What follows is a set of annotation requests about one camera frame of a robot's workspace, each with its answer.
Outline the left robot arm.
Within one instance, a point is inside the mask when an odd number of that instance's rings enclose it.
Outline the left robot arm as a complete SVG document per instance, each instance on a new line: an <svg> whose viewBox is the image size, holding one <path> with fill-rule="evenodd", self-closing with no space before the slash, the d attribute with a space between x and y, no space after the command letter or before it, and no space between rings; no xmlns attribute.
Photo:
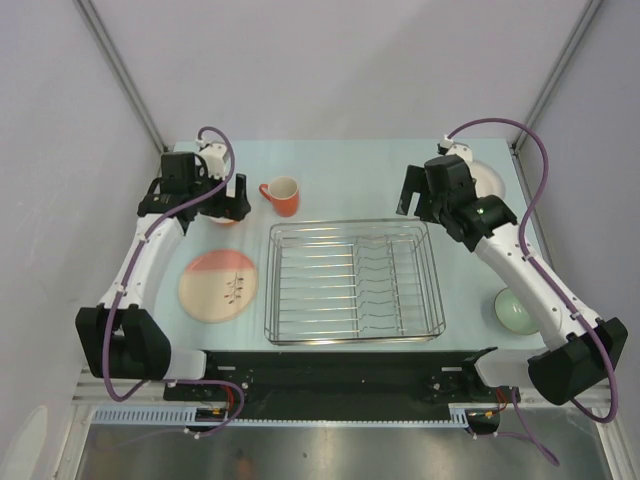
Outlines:
<svg viewBox="0 0 640 480"><path fill-rule="evenodd" d="M190 224L198 217L241 221L250 212L246 177L230 172L231 159L221 143L162 154L161 173L138 205L134 239L115 280L96 306L81 308L75 318L94 377L186 380L202 400L219 392L221 376L206 366L206 354L172 345L154 308Z"/></svg>

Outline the orange mug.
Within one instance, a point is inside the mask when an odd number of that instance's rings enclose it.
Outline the orange mug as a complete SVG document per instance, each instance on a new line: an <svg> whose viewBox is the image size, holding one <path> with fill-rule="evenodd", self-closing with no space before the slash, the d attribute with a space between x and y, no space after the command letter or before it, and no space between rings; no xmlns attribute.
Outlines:
<svg viewBox="0 0 640 480"><path fill-rule="evenodd" d="M271 203L274 211L281 217L296 214L300 203L299 185L291 177L281 176L270 183L259 186L260 194Z"/></svg>

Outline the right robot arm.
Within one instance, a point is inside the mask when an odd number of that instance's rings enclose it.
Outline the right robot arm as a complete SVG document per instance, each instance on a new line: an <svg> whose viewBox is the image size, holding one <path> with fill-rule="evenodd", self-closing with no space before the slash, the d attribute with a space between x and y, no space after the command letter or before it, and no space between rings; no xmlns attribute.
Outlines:
<svg viewBox="0 0 640 480"><path fill-rule="evenodd" d="M478 196L469 165L439 156L406 169L397 212L442 226L488 265L536 323L544 347L493 349L461 376L463 393L484 401L499 386L531 387L563 405L603 380L611 380L628 338L618 318L603 320L580 301L520 233L516 215L496 195Z"/></svg>

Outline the orange white bowl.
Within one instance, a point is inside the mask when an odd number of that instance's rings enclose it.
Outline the orange white bowl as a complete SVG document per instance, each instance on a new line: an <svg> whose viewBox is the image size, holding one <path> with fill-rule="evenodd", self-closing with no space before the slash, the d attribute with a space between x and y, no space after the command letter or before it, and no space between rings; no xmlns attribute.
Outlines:
<svg viewBox="0 0 640 480"><path fill-rule="evenodd" d="M228 218L223 218L223 217L211 217L210 220L217 225L221 225L224 227L230 227L233 226L235 224L237 224L237 221L235 220L231 220Z"/></svg>

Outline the pink cream floral plate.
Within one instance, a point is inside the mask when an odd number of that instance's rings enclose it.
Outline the pink cream floral plate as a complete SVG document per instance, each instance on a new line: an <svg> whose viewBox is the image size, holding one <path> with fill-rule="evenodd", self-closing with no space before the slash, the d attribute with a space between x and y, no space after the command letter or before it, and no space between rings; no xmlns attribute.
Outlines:
<svg viewBox="0 0 640 480"><path fill-rule="evenodd" d="M258 286L257 267L248 256L218 249L197 257L185 268L178 294L182 308L195 320L220 324L246 310Z"/></svg>

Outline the white deep plate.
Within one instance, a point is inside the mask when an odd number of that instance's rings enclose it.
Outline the white deep plate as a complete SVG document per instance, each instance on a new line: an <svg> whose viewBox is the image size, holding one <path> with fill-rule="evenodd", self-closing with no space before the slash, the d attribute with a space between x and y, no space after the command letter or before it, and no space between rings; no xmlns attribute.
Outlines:
<svg viewBox="0 0 640 480"><path fill-rule="evenodd" d="M489 165L474 160L468 164L476 195L478 197L486 197L494 195L502 200L506 197L506 186L502 177Z"/></svg>

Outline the light green bowl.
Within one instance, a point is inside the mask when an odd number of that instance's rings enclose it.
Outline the light green bowl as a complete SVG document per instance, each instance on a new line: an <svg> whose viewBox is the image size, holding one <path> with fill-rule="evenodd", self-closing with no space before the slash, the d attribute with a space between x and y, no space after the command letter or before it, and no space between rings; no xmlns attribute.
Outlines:
<svg viewBox="0 0 640 480"><path fill-rule="evenodd" d="M511 333L529 336L539 332L531 316L509 288L495 297L494 311L498 321Z"/></svg>

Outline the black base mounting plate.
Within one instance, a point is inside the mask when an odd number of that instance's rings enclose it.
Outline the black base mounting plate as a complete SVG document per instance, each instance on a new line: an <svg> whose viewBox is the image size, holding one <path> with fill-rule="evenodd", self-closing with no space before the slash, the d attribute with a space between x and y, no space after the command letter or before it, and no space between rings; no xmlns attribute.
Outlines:
<svg viewBox="0 0 640 480"><path fill-rule="evenodd" d="M402 422L445 420L448 407L496 405L507 387L486 386L478 353L210 352L205 377L241 387L244 420Z"/></svg>

